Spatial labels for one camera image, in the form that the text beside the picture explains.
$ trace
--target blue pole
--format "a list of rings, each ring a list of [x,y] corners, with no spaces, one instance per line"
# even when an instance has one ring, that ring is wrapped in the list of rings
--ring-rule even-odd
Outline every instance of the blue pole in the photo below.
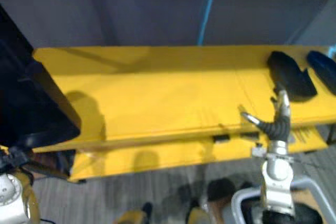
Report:
[[[198,46],[203,45],[206,24],[208,23],[212,2],[213,2],[213,0],[206,0],[205,10],[204,10],[204,14],[203,14],[203,17],[202,17],[202,20],[201,20],[201,27],[200,27],[200,29],[199,29],[200,31],[198,33],[198,39],[197,39],[197,45]]]

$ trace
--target yellow shelf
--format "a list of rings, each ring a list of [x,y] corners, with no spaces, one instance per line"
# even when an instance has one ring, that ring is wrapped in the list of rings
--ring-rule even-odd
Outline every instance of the yellow shelf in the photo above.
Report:
[[[81,135],[37,152],[124,147],[255,128],[239,108],[272,120],[273,50],[307,66],[302,46],[78,47],[34,53],[82,119]],[[292,103],[293,127],[336,122],[336,97],[314,71],[318,96]]]
[[[295,138],[295,143],[289,145],[292,153],[327,147],[315,127],[295,129],[292,135]],[[267,144],[265,135],[260,135],[258,143]],[[70,180],[247,158],[255,144],[233,134],[225,143],[213,143],[211,137],[204,137],[117,149],[78,150]]]

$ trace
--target wire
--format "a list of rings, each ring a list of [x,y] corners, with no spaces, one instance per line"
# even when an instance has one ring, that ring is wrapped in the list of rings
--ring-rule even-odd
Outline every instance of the wire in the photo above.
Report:
[[[47,223],[51,223],[51,224],[56,224],[55,222],[51,221],[51,220],[46,220],[46,219],[40,219],[41,221],[47,222]]]

